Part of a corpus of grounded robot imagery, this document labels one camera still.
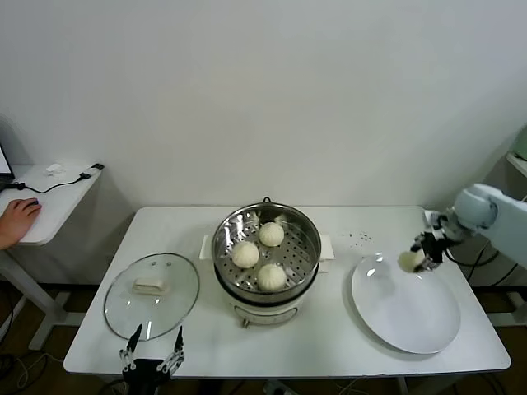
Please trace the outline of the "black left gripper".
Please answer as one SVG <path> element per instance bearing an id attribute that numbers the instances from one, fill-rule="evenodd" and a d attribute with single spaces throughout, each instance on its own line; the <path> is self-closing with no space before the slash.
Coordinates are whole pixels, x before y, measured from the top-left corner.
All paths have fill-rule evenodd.
<path id="1" fill-rule="evenodd" d="M 170 374 L 184 362 L 183 327 L 179 328 L 173 351 L 163 361 L 133 358 L 141 332 L 142 325 L 139 324 L 126 348 L 119 351 L 122 376 L 128 385 L 128 395 L 155 395 L 158 388 L 170 380 Z"/>

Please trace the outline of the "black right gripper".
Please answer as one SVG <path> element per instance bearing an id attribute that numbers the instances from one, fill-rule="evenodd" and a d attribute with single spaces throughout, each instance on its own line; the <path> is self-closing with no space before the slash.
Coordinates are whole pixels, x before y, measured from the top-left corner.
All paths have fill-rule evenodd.
<path id="1" fill-rule="evenodd" d="M 450 246 L 450 241 L 444 237 L 438 237 L 432 232 L 423 232 L 417 236 L 410 247 L 410 251 L 417 253 L 423 251 L 424 258 L 418 258 L 413 272 L 430 272 L 436 270 L 443 263 L 443 253 Z"/>

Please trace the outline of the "person's bare hand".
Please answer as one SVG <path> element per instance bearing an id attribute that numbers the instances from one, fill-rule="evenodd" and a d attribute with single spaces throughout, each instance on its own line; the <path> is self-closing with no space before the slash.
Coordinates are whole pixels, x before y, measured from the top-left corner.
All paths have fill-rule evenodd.
<path id="1" fill-rule="evenodd" d="M 10 201 L 0 218 L 1 250 L 20 242 L 35 223 L 40 211 L 41 205 L 34 197 Z"/>

